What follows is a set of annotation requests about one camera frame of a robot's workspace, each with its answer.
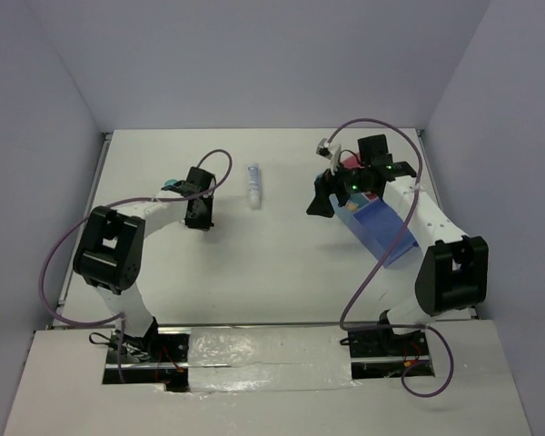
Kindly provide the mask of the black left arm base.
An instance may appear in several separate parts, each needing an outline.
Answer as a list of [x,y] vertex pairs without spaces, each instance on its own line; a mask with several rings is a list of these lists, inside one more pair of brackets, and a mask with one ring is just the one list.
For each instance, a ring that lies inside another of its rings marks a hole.
[[102,384],[160,384],[167,391],[187,392],[188,332],[160,332],[156,323],[143,338],[128,335],[119,340],[119,331],[92,332],[88,341],[106,349]]

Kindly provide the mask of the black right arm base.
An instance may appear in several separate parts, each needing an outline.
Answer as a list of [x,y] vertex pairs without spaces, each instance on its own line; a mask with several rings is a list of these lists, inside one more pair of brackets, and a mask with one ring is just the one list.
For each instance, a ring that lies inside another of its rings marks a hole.
[[340,345],[350,354],[354,380],[432,376],[425,333],[414,331],[396,335],[392,329],[347,332]]

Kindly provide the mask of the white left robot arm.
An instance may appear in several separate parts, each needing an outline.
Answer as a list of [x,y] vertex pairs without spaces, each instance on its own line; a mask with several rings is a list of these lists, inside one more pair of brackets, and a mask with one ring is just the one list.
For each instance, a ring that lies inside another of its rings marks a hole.
[[155,318],[137,287],[144,239],[169,224],[208,231],[213,227],[215,175],[191,167],[183,181],[167,184],[152,199],[92,210],[74,256],[74,272],[94,287],[108,310],[123,320],[118,327],[129,336],[127,351],[139,362],[160,350]]

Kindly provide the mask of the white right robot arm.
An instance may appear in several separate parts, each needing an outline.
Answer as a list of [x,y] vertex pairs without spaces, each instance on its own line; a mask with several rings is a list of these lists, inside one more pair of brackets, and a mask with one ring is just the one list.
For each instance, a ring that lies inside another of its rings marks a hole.
[[454,224],[420,188],[419,175],[404,161],[393,160],[385,135],[359,140],[359,163],[341,161],[342,148],[327,139],[316,153],[329,160],[328,169],[314,181],[307,214],[331,218],[356,194],[369,193],[389,206],[402,223],[397,234],[410,233],[422,253],[413,294],[379,320],[379,349],[396,355],[418,331],[436,317],[467,309],[487,295],[489,246],[480,236],[469,236]]

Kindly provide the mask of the white tube blue print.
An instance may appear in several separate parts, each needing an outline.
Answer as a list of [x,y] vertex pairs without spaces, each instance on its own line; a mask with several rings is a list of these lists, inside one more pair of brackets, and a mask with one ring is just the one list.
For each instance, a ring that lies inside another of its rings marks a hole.
[[262,201],[262,182],[260,165],[251,163],[247,166],[247,199],[252,210],[258,210]]

